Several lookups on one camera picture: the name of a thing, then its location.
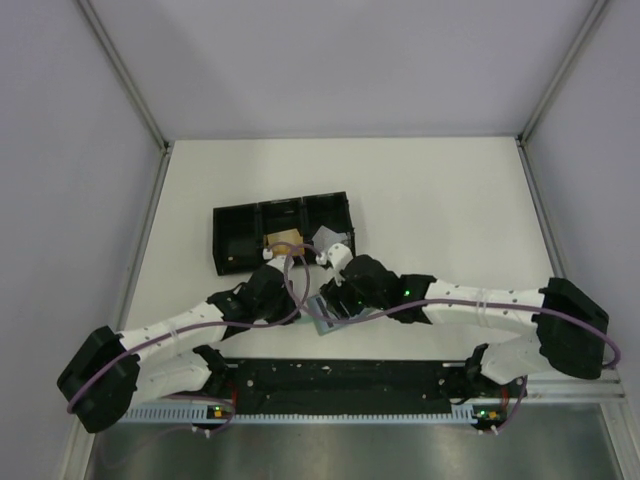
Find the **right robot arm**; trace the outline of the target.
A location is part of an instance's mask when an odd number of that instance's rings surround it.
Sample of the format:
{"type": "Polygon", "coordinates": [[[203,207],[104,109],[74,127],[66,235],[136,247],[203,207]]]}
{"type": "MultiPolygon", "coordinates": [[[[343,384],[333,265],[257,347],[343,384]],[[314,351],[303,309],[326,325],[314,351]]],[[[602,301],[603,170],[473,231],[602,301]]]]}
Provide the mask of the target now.
{"type": "Polygon", "coordinates": [[[518,377],[551,370],[595,380],[604,368],[608,314],[565,278],[531,290],[466,287],[431,275],[398,275],[369,255],[319,258],[333,278],[320,289],[330,312],[354,320],[366,309],[402,324],[476,326],[512,339],[484,343],[466,360],[466,380],[487,396],[518,377]]]}

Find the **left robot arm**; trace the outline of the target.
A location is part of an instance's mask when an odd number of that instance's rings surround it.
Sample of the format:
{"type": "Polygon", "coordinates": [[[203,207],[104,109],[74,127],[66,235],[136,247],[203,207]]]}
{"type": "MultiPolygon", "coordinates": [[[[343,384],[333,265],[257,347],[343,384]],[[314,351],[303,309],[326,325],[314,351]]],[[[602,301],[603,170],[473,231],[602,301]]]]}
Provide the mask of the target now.
{"type": "Polygon", "coordinates": [[[57,380],[68,413],[87,432],[99,433],[140,403],[183,391],[220,394],[227,374],[213,362],[214,345],[298,318],[284,270],[284,259],[277,257],[236,288],[174,317],[119,332],[97,328],[57,380]]]}

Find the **green card holder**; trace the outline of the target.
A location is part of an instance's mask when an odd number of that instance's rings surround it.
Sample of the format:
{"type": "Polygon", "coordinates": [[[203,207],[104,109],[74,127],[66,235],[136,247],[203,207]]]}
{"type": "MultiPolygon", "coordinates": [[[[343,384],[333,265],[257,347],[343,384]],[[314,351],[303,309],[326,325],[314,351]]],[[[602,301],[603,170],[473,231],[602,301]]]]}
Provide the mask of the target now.
{"type": "Polygon", "coordinates": [[[313,321],[319,336],[333,333],[374,313],[373,309],[364,308],[355,315],[340,316],[329,309],[327,301],[321,295],[310,297],[306,308],[306,316],[313,321]]]}

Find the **black three-compartment tray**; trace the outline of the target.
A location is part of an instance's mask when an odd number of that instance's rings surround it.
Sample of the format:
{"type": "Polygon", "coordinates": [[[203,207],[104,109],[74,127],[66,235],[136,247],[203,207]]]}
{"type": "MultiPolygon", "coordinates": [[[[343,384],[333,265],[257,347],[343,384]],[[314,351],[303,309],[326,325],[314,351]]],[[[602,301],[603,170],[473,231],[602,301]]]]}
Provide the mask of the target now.
{"type": "Polygon", "coordinates": [[[355,230],[344,192],[333,192],[244,205],[216,207],[212,220],[212,256],[220,276],[251,273],[265,261],[265,236],[298,229],[312,246],[322,226],[347,233],[356,251],[355,230]]]}

